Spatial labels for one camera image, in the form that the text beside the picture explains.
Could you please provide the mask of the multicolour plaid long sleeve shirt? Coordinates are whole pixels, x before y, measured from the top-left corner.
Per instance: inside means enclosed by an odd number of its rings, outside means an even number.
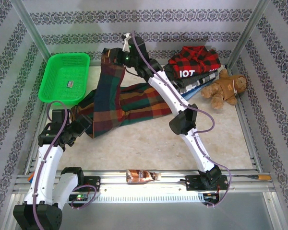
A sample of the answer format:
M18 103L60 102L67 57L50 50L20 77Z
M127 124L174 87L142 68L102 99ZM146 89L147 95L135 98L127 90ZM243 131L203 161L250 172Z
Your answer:
M171 114L169 106L148 83L122 87L125 67L110 61L108 52L108 48L102 51L97 88L71 108L72 121L88 116L93 123L85 132L97 138L120 126Z

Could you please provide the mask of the black shirt with white letters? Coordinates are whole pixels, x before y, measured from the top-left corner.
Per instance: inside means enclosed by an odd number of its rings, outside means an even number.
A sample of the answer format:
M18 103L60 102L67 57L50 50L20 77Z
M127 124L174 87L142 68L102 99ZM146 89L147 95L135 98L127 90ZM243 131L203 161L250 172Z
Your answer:
M170 65L166 64L163 66L163 71L166 73L167 77L170 80L184 79L193 76L198 76L204 73L208 73L214 70L218 70L222 67L221 64L217 65L186 65L186 66L178 66L178 65Z

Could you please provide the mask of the light blue shirt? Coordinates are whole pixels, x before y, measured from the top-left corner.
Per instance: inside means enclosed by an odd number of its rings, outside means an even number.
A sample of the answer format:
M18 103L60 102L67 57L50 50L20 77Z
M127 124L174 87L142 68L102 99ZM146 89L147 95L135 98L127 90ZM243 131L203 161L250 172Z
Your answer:
M182 96L185 100L188 101L200 90L201 90L200 88L194 88L194 89L190 90L189 92L182 94Z

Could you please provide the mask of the red black plaid shirt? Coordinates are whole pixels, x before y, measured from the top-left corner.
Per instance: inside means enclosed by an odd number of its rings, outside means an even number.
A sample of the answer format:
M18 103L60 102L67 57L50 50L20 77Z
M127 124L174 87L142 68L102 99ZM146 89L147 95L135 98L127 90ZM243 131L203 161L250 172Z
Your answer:
M168 60L168 64L180 73L190 70L192 74L202 74L221 67L215 50L207 50L205 46L183 46L181 51Z

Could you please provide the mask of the grey white plaid shirt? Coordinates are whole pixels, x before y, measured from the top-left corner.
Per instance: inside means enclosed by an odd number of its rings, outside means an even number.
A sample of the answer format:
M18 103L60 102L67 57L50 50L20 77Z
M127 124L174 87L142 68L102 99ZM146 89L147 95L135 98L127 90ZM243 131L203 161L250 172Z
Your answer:
M173 86L180 94L185 94L218 76L218 70L172 81Z

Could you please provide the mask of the small controller board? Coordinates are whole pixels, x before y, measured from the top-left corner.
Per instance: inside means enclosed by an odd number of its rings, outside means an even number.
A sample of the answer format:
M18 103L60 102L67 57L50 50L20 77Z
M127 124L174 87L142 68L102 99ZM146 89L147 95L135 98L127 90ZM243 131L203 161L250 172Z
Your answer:
M209 202L219 200L218 193L203 193L203 197L204 197L204 200L208 200Z
M79 201L79 202L85 202L88 200L87 194L74 194L70 195L69 201Z

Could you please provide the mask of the green plastic basket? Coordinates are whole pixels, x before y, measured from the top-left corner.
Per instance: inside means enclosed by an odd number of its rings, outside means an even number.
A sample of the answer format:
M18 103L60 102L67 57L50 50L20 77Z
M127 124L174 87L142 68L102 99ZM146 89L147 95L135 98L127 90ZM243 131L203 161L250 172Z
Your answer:
M47 62L38 92L44 103L61 101L65 105L78 104L86 93L90 56L86 53L60 53ZM73 87L67 88L68 81Z

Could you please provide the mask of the brown teddy bear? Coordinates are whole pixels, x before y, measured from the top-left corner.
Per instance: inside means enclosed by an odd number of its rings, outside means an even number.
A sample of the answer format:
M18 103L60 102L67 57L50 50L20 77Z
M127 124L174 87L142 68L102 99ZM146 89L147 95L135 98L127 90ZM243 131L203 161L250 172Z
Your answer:
M219 73L219 79L201 90L201 96L211 100L212 108L223 108L224 102L230 105L238 103L236 95L246 90L247 79L244 75L230 76L226 69Z

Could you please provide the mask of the brown drink bottle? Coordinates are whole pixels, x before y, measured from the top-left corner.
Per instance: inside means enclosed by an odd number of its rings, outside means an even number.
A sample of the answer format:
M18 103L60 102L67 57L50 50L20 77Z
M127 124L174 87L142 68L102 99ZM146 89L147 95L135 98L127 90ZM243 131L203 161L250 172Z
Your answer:
M126 171L126 182L129 184L145 184L148 182L160 181L162 178L159 172L147 170L129 169Z

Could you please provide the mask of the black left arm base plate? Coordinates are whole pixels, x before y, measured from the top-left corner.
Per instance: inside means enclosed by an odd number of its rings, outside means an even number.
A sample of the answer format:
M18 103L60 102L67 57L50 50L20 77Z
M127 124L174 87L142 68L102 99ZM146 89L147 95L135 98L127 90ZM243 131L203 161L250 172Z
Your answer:
M100 189L100 177L99 176L85 176L84 177L84 185L91 185L96 188L96 191L99 192ZM91 187L84 187L81 189L84 192L87 193L93 193L95 190Z

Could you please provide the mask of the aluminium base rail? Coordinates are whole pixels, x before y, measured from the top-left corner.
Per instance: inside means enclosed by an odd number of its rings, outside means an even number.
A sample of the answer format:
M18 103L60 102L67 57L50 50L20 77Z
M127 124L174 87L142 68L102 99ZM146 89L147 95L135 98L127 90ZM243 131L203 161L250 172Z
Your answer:
M260 181L247 178L246 175L259 174L256 170L232 170L232 182L229 190L231 192L266 192L274 191L275 185L272 180ZM111 192L115 189L165 189L165 190L185 190L186 186L181 180L187 175L197 175L196 171L162 171L162 179L147 184L128 184L126 182L125 171L85 171L85 176L99 176L101 185L100 192Z

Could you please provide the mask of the aluminium frame post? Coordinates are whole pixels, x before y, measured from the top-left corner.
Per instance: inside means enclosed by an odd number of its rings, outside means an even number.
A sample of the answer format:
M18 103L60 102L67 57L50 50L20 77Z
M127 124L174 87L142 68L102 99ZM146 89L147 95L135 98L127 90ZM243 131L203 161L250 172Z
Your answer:
M241 36L239 37L237 41L237 44L235 45L233 51L231 52L231 55L227 62L228 70L231 70L234 67L241 51L243 50L248 39L250 38L253 30L255 29L257 23L259 22L262 14L264 13L270 1L271 0L258 0L257 5L250 16L249 21L247 22L245 28L243 29L241 33Z
M51 54L22 0L10 0L45 61Z

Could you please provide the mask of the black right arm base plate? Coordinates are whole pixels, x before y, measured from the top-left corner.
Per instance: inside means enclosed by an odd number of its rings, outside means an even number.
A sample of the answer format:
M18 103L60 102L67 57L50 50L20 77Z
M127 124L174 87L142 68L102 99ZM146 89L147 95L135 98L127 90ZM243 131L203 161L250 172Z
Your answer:
M187 191L216 191L217 189L227 190L229 182L225 175L212 181L202 175L187 175L185 176L185 184Z

